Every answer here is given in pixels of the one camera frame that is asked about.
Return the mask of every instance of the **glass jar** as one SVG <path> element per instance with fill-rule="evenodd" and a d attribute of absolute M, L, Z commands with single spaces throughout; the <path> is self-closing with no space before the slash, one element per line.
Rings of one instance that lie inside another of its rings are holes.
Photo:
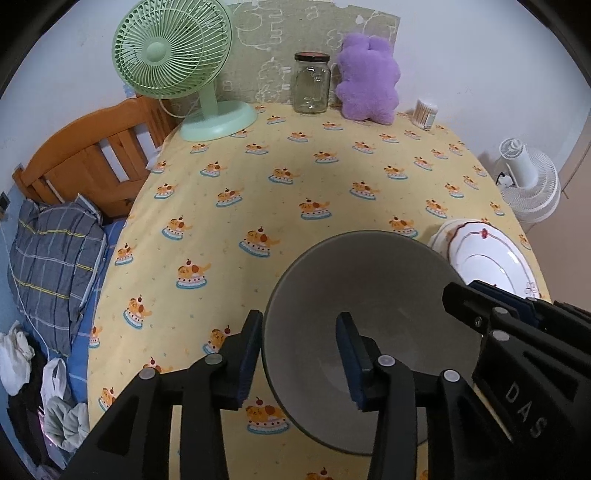
<path fill-rule="evenodd" d="M 322 113 L 329 106 L 330 56 L 326 53 L 302 51 L 296 60 L 292 82 L 293 107 L 298 113 Z"/>

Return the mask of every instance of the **stuffed animal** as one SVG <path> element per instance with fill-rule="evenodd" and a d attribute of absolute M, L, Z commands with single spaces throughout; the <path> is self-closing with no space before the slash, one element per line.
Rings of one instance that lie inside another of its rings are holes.
<path fill-rule="evenodd" d="M 336 95 L 343 102 L 343 116 L 390 125 L 399 103 L 394 85 L 400 80 L 400 68 L 388 41 L 351 33 L 345 37 L 337 64 L 343 81 Z"/>

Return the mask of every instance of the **gray cloth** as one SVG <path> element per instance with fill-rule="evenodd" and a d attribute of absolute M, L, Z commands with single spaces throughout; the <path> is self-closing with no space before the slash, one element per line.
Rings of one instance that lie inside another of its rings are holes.
<path fill-rule="evenodd" d="M 100 212 L 83 196 L 37 206 L 26 200 L 10 252 L 8 284 L 47 346 L 69 356 L 106 246 Z"/>
<path fill-rule="evenodd" d="M 39 465 L 35 471 L 36 480 L 59 480 L 60 472 L 47 465 Z"/>
<path fill-rule="evenodd" d="M 66 452 L 75 452 L 90 432 L 88 405 L 74 408 L 60 397 L 51 397 L 45 407 L 45 435 Z"/>

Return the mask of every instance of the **fan stand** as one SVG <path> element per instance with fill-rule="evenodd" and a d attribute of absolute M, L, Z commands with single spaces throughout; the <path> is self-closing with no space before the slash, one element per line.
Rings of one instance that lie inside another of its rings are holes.
<path fill-rule="evenodd" d="M 256 120 L 256 112 L 248 103 L 238 100 L 219 102 L 214 82 L 199 90 L 201 108 L 189 115 L 180 128 L 183 140 L 205 142 L 232 135 Z"/>

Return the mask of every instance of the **white plate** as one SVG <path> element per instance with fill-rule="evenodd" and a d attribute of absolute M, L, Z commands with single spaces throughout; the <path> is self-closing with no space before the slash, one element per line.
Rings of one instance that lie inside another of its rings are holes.
<path fill-rule="evenodd" d="M 460 219 L 452 219 L 448 220 L 447 222 L 443 222 L 441 227 L 435 235 L 433 235 L 427 246 L 435 250 L 441 256 L 447 258 L 447 246 L 449 244 L 449 240 L 447 238 L 447 234 L 449 232 L 455 232 L 456 229 L 460 228 L 461 226 L 466 225 L 469 222 L 478 222 L 476 219 L 469 219 L 469 218 L 460 218 Z"/>
<path fill-rule="evenodd" d="M 482 222 L 457 229 L 448 259 L 462 280 L 482 280 L 526 298 L 540 298 L 534 274 L 515 244 L 500 230 Z"/>

